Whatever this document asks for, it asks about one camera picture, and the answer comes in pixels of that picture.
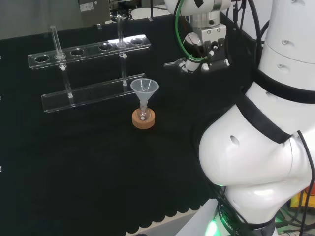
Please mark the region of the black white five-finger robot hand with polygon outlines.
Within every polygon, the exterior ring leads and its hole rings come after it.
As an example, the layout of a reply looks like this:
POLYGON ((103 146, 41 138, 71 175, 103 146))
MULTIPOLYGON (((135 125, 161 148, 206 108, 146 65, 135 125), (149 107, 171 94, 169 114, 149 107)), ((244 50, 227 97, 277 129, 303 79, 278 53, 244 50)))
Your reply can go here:
POLYGON ((174 62, 165 63, 163 67, 174 67, 179 69, 180 72, 192 74, 198 69, 204 73, 207 73, 220 69, 226 69, 230 66, 227 53, 226 37, 221 37, 216 41, 210 40, 206 43, 202 43, 198 35, 194 32, 191 32, 185 37, 183 46, 195 57, 206 54, 208 58, 205 59, 205 61, 196 62, 186 58, 180 58, 174 62))

